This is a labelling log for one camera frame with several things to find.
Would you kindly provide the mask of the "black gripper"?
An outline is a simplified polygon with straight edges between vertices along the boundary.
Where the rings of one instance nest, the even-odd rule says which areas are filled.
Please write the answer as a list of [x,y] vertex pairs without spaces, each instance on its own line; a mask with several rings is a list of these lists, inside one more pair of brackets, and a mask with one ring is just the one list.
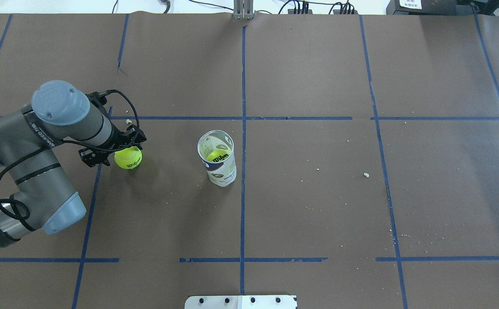
[[113,151],[120,151],[131,147],[142,149],[142,143],[147,141],[145,133],[137,125],[129,125],[127,131],[118,131],[115,135],[114,144],[111,148]]

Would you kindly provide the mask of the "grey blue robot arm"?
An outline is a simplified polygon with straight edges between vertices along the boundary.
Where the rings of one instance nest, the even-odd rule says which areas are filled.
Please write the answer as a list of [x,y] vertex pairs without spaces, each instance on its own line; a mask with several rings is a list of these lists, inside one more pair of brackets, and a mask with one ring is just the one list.
[[39,86],[31,102],[0,118],[0,248],[42,229],[53,235],[77,223],[87,209],[53,149],[80,146],[89,167],[110,165],[109,156],[147,137],[138,117],[120,131],[104,109],[116,89],[85,94],[52,80]]

